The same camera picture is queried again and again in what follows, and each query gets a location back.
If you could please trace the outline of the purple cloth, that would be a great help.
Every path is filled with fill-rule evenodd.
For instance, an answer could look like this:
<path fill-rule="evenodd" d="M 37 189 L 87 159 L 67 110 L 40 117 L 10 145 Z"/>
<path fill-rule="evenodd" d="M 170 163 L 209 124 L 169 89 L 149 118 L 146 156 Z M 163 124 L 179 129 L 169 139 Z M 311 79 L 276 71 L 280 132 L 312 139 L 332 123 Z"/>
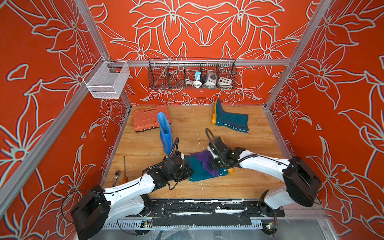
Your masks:
<path fill-rule="evenodd" d="M 231 173 L 231 170 L 226 169 L 214 170 L 211 165 L 213 156 L 208 150 L 200 153 L 191 153 L 190 156 L 191 159 L 189 159 L 188 164 L 194 171 L 192 182 L 226 176 Z"/>

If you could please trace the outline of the teal boot with yellow sole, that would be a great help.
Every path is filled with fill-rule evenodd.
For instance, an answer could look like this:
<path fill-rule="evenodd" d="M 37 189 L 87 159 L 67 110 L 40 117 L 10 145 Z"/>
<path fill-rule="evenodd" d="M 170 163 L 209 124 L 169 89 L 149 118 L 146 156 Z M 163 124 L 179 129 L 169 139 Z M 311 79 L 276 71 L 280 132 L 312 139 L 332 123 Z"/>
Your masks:
<path fill-rule="evenodd" d="M 185 162 L 194 172 L 190 182 L 199 182 L 217 177 L 230 175 L 233 169 L 227 169 L 213 145 L 209 144 L 207 149 L 199 153 L 190 153 L 185 157 Z"/>

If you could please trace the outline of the bright blue rubber boot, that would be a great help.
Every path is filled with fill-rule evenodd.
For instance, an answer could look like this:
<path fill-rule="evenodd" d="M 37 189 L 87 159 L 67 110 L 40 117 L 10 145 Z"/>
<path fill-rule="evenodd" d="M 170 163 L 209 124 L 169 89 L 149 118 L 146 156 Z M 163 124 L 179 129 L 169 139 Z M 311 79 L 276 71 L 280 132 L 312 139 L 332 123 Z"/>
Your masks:
<path fill-rule="evenodd" d="M 167 116 L 163 112 L 158 113 L 157 118 L 161 129 L 160 139 L 163 144 L 163 149 L 166 155 L 168 155 L 171 153 L 174 144 L 171 124 L 169 123 Z"/>

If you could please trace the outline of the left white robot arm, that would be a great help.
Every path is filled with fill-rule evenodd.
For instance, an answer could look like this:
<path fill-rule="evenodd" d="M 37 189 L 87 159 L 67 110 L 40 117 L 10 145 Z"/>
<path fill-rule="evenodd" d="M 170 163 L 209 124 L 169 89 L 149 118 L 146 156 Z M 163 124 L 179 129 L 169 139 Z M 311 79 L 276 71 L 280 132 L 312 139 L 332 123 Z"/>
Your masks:
<path fill-rule="evenodd" d="M 150 193 L 169 187 L 171 182 L 187 180 L 193 174 L 184 154 L 177 152 L 144 169 L 142 176 L 135 180 L 111 188 L 95 186 L 87 190 L 71 210 L 78 239 L 90 239 L 107 223 L 127 216 L 146 215 L 152 209 Z"/>

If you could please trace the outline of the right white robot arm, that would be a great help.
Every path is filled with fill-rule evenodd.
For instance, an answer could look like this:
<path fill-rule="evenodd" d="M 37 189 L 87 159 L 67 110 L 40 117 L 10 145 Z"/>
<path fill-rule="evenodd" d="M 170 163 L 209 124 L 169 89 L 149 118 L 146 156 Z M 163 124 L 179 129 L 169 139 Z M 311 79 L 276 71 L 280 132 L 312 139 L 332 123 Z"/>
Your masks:
<path fill-rule="evenodd" d="M 260 197 L 258 208 L 263 215 L 290 204 L 312 207 L 320 204 L 318 191 L 320 178 L 299 157 L 278 159 L 253 153 L 244 148 L 229 148 L 221 138 L 210 142 L 207 150 L 212 156 L 210 164 L 216 170 L 249 169 L 272 176 L 284 183 L 275 190 L 266 190 Z"/>

